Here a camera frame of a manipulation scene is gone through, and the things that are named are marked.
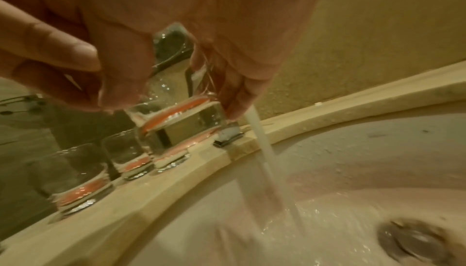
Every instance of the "drain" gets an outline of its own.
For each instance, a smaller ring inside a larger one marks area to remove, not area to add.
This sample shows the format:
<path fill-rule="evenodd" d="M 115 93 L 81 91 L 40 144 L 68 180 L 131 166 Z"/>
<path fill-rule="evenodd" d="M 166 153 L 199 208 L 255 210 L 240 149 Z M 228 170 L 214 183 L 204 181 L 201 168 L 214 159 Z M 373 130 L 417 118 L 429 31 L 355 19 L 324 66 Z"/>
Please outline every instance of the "drain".
<path fill-rule="evenodd" d="M 417 220 L 398 219 L 379 226 L 377 238 L 388 256 L 403 264 L 416 259 L 427 265 L 459 266 L 464 247 L 450 242 L 445 230 Z"/>

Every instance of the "running water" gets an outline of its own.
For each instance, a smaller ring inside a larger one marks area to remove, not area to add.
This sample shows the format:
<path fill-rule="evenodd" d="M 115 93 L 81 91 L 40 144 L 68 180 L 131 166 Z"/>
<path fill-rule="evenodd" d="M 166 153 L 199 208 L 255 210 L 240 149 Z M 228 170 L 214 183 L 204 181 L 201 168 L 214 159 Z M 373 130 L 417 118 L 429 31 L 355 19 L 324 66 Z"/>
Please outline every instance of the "running water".
<path fill-rule="evenodd" d="M 282 165 L 280 164 L 280 161 L 273 151 L 267 135 L 262 128 L 261 120 L 257 114 L 256 108 L 254 106 L 250 107 L 249 110 L 244 114 L 244 117 L 251 125 L 251 129 L 256 134 L 257 142 L 259 143 L 259 147 L 262 150 L 262 155 L 268 164 L 267 166 L 264 165 L 263 169 L 265 169 L 266 173 L 271 176 L 272 181 L 276 185 L 277 192 L 288 209 L 291 218 L 298 228 L 298 231 L 303 235 L 306 235 L 304 222 L 302 221 L 298 208 L 296 207 L 291 190 L 285 182 L 285 175 L 282 170 Z"/>

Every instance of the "wall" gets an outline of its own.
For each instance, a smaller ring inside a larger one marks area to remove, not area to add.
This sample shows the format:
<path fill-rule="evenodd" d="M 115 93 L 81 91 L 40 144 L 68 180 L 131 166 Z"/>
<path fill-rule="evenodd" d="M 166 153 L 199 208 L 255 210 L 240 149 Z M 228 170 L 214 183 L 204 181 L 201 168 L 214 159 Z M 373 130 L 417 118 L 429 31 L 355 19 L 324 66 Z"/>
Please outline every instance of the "wall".
<path fill-rule="evenodd" d="M 466 58 L 466 0 L 321 0 L 262 119 Z"/>

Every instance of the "beige countertop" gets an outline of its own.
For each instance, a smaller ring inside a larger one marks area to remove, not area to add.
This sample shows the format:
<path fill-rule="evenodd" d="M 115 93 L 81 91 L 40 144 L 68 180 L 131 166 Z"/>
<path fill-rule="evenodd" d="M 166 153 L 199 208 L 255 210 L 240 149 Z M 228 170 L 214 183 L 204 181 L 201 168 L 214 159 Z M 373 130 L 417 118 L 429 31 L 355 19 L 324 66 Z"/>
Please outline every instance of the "beige countertop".
<path fill-rule="evenodd" d="M 466 62 L 425 72 L 267 119 L 272 143 L 368 116 L 466 100 Z M 210 139 L 180 167 L 118 185 L 96 205 L 62 221 L 50 216 L 5 240 L 0 266 L 113 265 L 168 207 L 232 161 L 258 150 L 254 134 L 225 149 Z"/>

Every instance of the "drinking glass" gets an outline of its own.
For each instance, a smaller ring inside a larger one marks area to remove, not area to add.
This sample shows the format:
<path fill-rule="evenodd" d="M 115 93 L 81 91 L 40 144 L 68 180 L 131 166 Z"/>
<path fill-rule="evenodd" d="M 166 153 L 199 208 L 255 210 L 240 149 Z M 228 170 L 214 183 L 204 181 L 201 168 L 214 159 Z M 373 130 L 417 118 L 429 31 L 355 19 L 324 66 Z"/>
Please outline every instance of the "drinking glass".
<path fill-rule="evenodd" d="M 28 170 L 35 189 L 48 196 L 62 216 L 95 204 L 114 189 L 105 155 L 94 144 L 44 156 L 31 162 Z"/>
<path fill-rule="evenodd" d="M 227 125 L 205 62 L 193 71 L 189 56 L 154 67 L 140 103 L 126 110 L 136 124 L 136 138 L 159 170 L 187 158 L 187 148 Z"/>
<path fill-rule="evenodd" d="M 126 181 L 144 176 L 155 168 L 136 140 L 134 129 L 104 138 L 102 148 Z"/>

